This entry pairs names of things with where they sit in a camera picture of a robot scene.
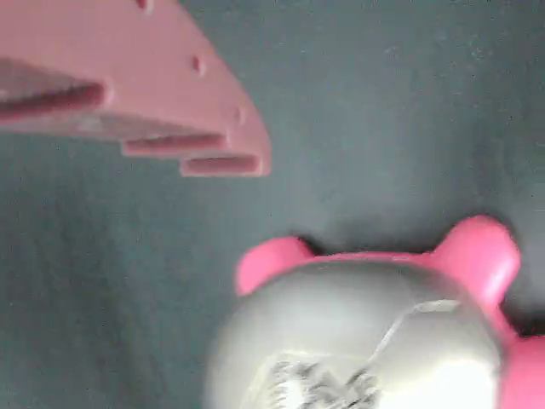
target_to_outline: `pink plastic object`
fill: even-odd
[[[250,250],[239,263],[237,293],[248,295],[297,265],[334,260],[410,263],[455,279],[482,308],[508,352],[501,408],[545,407],[545,337],[520,338],[500,310],[500,302],[520,267],[517,245],[502,224],[486,216],[466,219],[434,251],[423,254],[361,252],[315,256],[298,238],[272,239]]]
[[[186,176],[262,176],[267,131],[176,0],[2,0],[0,130],[120,141]]]

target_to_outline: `hole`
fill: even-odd
[[[243,108],[237,107],[235,110],[235,120],[239,125],[244,125],[246,123],[246,111]]]
[[[194,55],[191,60],[191,65],[193,67],[193,70],[199,75],[199,77],[203,77],[206,73],[206,64],[204,63],[203,59],[200,58],[198,55]]]
[[[225,149],[227,139],[223,135],[165,136],[156,139],[126,141],[123,153],[127,156],[179,157],[183,153]]]
[[[144,13],[150,14],[153,11],[153,0],[135,0],[138,7],[140,7]]]
[[[259,159],[255,156],[190,159],[181,165],[184,176],[258,176]]]
[[[96,108],[105,103],[106,97],[102,85],[85,84],[60,92],[0,101],[0,121]]]

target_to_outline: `dark gray background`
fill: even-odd
[[[0,406],[199,407],[233,265],[286,233],[423,251],[491,213],[525,255],[508,309],[539,331],[539,2],[184,3],[260,108],[272,176],[180,179],[115,146],[3,135]]]

